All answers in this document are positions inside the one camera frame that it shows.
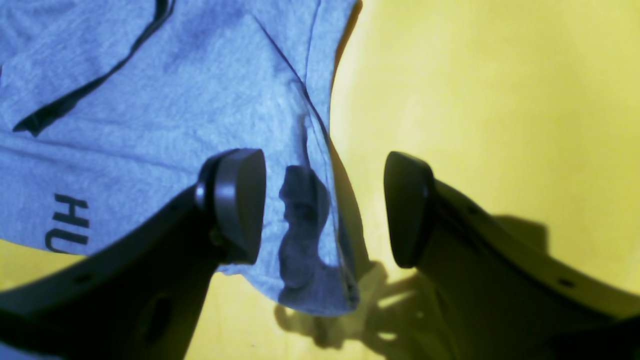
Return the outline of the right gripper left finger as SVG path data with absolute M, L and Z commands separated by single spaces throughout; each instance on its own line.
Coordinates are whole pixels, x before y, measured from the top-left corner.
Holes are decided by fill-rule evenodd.
M 253 265 L 266 164 L 242 148 L 95 255 L 1 292 L 3 360 L 182 360 L 220 265 Z

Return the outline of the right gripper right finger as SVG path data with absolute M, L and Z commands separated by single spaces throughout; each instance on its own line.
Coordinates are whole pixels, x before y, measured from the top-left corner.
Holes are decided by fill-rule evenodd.
M 384 196 L 394 260 L 432 283 L 458 358 L 639 358 L 638 295 L 518 239 L 408 153 L 387 155 Z

